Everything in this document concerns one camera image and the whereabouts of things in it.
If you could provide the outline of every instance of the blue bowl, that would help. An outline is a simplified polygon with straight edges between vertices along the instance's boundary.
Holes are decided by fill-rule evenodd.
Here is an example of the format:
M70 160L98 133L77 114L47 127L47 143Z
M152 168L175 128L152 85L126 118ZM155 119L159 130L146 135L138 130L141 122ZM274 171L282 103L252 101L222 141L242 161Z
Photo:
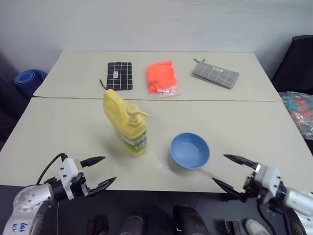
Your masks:
M186 169L198 169L209 160L210 150L200 136L181 133L171 143L171 155L178 165Z

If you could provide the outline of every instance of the white wall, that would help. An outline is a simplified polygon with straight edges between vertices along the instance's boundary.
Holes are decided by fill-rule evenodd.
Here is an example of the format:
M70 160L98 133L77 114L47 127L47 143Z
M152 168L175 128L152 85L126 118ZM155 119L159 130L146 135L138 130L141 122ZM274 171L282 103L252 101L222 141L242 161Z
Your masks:
M61 50L253 51L271 77L313 0L0 0L0 53L49 71Z

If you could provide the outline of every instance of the shoe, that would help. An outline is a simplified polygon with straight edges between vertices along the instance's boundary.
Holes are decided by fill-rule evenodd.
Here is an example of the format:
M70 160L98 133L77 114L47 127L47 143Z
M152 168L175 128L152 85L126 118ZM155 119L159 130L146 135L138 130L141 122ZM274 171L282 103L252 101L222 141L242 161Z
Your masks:
M248 219L245 226L249 235L270 235L266 228L253 219Z

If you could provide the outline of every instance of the bottle label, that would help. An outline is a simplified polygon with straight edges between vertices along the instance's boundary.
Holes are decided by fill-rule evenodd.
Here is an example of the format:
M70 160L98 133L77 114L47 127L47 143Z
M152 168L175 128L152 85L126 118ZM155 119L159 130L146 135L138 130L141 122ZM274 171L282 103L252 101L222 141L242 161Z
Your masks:
M120 133L120 137L125 145L134 153L141 152L147 146L147 134L144 132L136 139L130 139Z

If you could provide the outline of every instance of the yellow bottle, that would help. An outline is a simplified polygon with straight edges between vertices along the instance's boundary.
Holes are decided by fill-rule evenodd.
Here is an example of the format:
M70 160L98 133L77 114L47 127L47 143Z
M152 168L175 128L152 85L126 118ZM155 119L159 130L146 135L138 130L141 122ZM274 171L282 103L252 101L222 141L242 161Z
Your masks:
M139 110L137 105L124 101L112 89L104 92L103 109L127 149L134 155L142 153L148 142L147 124L141 114L149 115Z

